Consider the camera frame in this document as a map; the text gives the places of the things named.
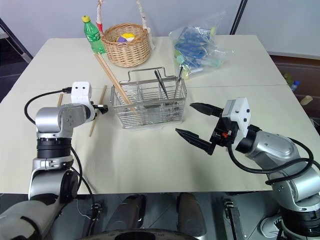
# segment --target yellow bottle cap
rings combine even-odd
[[[84,16],[82,17],[82,21],[83,21],[84,23],[88,23],[88,22],[90,22],[90,17],[87,16],[87,15],[84,15]]]

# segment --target white table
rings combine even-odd
[[[174,74],[169,39],[157,37],[155,40],[157,49],[138,68],[164,66],[169,75]],[[111,84],[86,40],[50,39],[0,104],[3,116],[0,125],[0,192],[28,191],[32,159],[36,156],[36,131],[24,117],[25,103],[35,95],[70,86],[74,81],[90,81],[95,102],[99,100],[103,85],[108,85],[104,103],[110,106],[109,112],[99,118],[92,137],[88,137],[89,123],[76,128],[72,138],[84,176],[95,193],[270,190],[264,184],[267,179],[264,175],[237,168],[224,148],[217,146],[213,156],[209,156],[175,132],[175,128],[186,129],[209,140],[218,119],[189,107],[193,102],[223,108],[229,99],[247,97],[252,124],[301,141],[313,151],[314,158],[319,159],[319,135],[258,39],[228,35],[218,36],[218,41],[226,48],[232,47],[235,54],[226,65],[208,76],[186,81],[188,95],[181,124],[156,130],[126,130],[122,129],[109,104]],[[119,80],[127,79],[126,68],[114,65],[111,68]],[[218,78],[220,71],[234,78]],[[36,100],[30,105],[30,115],[34,118],[39,108],[55,106],[57,101],[58,95]],[[70,97],[65,96],[63,103],[68,102]],[[248,167],[258,168],[244,155],[237,152],[235,155]],[[80,192],[87,192],[84,186]]]

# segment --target metal bracket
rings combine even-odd
[[[245,235],[240,222],[240,214],[237,207],[234,206],[234,202],[226,198],[223,200],[224,211],[227,219],[230,219],[232,234],[234,240],[244,240]]]

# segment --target wicker basket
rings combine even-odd
[[[133,33],[132,41],[116,42],[124,33]],[[101,37],[109,60],[121,67],[134,67],[142,64],[150,55],[149,34],[141,25],[124,23],[110,27]]]

